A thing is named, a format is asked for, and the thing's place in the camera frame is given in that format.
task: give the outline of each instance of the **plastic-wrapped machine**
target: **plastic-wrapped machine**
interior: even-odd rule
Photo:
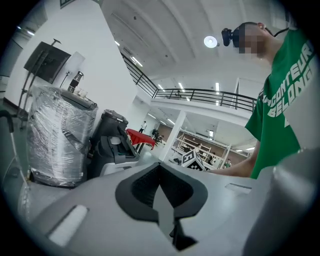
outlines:
[[[51,186],[74,187],[84,178],[98,107],[56,87],[33,86],[31,92],[27,146],[34,179]]]

